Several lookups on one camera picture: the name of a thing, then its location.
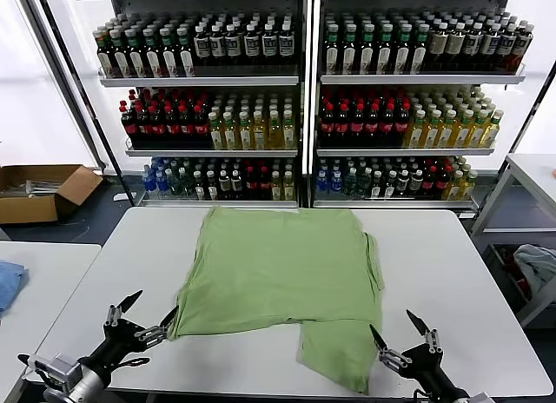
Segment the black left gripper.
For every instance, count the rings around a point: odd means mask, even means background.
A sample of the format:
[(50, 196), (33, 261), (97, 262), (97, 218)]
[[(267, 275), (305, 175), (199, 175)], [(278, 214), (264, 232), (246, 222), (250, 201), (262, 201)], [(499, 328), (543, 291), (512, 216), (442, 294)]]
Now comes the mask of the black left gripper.
[(147, 364), (148, 357), (123, 360), (130, 353), (142, 353), (147, 347), (154, 347), (168, 338), (178, 307), (174, 307), (157, 326), (146, 329), (129, 320), (120, 320), (141, 294), (142, 290), (139, 290), (126, 296), (117, 306), (109, 306), (103, 328), (104, 340), (89, 355), (89, 369), (99, 377), (110, 377), (120, 367)]

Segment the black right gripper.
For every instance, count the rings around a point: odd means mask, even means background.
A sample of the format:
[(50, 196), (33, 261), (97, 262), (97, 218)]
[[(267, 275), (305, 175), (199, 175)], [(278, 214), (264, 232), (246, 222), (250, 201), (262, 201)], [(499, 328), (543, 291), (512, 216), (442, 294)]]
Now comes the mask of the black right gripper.
[(412, 347), (402, 354), (398, 353), (387, 346), (379, 332), (370, 324), (369, 328), (378, 349), (379, 361), (392, 371), (401, 370), (402, 377), (416, 380), (427, 394), (455, 394), (455, 385), (440, 366), (443, 350), (438, 331), (429, 328), (422, 318), (409, 309), (406, 313), (426, 344)]

